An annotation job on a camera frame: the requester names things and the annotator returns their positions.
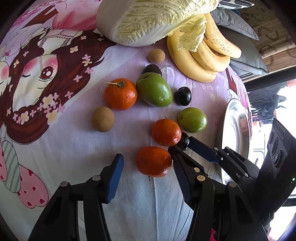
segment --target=tangerine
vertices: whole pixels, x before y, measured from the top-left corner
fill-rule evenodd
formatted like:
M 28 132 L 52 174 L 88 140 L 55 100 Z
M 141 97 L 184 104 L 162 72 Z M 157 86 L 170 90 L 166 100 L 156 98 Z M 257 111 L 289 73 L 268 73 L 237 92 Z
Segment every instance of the tangerine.
M 106 83 L 104 99 L 107 105 L 114 110 L 127 110 L 136 102 L 138 94 L 133 82 L 119 78 Z
M 170 119 L 160 119 L 151 128 L 153 140 L 161 146 L 174 146 L 182 136 L 179 125 Z
M 172 165 L 170 154 L 160 147 L 146 146 L 137 154 L 136 166 L 146 176 L 163 177 Z

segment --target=bunch of bananas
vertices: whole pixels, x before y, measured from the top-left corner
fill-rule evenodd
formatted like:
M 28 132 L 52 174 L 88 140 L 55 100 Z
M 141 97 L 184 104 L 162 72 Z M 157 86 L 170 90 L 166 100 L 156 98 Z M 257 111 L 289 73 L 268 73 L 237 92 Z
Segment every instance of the bunch of bananas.
M 240 48 L 228 41 L 217 28 L 210 13 L 205 14 L 207 20 L 205 37 L 197 48 L 197 52 L 177 48 L 179 37 L 183 35 L 177 30 L 167 38 L 170 55 L 178 69 L 187 77 L 199 82 L 212 82 L 216 73 L 224 71 L 230 63 L 230 57 L 239 58 Z

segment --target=cartoon face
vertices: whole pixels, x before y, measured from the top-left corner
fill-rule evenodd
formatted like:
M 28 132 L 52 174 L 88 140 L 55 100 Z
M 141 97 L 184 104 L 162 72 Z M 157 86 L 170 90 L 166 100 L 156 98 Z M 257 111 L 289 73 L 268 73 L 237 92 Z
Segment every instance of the cartoon face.
M 13 110 L 35 104 L 57 74 L 57 56 L 41 55 L 29 61 L 22 72 L 13 96 Z
M 9 75 L 9 66 L 6 62 L 0 62 L 0 96 L 10 83 L 11 77 Z

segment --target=metal plate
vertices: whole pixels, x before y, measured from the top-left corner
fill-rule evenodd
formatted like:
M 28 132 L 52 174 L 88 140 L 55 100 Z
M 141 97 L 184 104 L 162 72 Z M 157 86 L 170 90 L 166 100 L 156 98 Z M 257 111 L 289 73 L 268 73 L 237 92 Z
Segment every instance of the metal plate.
M 218 148 L 228 146 L 243 157 L 249 157 L 250 130 L 248 119 L 245 108 L 238 99 L 231 99 L 229 101 L 220 119 L 215 145 Z M 224 184 L 231 181 L 231 178 L 224 170 L 221 170 L 220 174 Z

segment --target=green striped pattern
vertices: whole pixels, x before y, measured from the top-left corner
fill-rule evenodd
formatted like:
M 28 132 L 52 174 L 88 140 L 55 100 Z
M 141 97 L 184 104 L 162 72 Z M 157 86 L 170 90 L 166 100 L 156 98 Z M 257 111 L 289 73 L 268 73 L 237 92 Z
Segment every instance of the green striped pattern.
M 17 154 L 10 142 L 3 141 L 1 145 L 7 169 L 7 179 L 4 184 L 8 190 L 17 193 L 20 190 L 20 168 Z

